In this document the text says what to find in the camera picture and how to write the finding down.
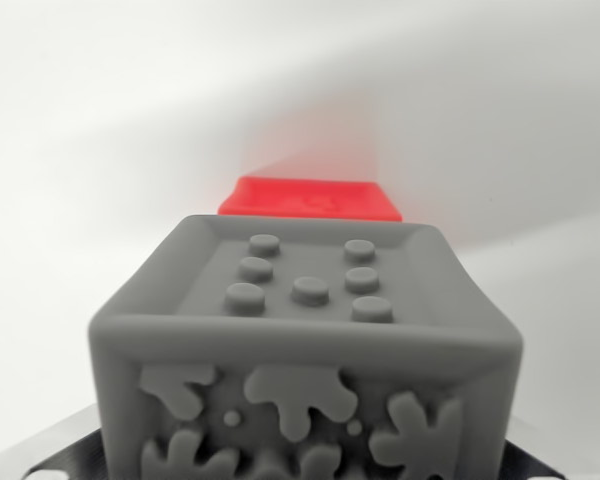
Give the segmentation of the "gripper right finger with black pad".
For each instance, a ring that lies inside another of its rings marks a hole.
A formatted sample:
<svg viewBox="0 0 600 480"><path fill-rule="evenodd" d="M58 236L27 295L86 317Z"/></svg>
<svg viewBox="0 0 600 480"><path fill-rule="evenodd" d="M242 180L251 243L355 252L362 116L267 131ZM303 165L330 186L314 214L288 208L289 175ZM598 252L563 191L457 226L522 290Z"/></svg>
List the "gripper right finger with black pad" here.
<svg viewBox="0 0 600 480"><path fill-rule="evenodd" d="M501 464L502 479L600 479L600 464L571 440L513 416Z"/></svg>

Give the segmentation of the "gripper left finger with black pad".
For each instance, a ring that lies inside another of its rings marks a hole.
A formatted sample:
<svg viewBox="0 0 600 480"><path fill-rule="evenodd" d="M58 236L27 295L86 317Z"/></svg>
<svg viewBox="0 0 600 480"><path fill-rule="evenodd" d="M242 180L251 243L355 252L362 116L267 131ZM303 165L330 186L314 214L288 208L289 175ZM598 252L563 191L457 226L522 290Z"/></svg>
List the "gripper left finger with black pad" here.
<svg viewBox="0 0 600 480"><path fill-rule="evenodd" d="M106 461L96 404L0 452L0 479L60 470L71 479L105 479Z"/></svg>

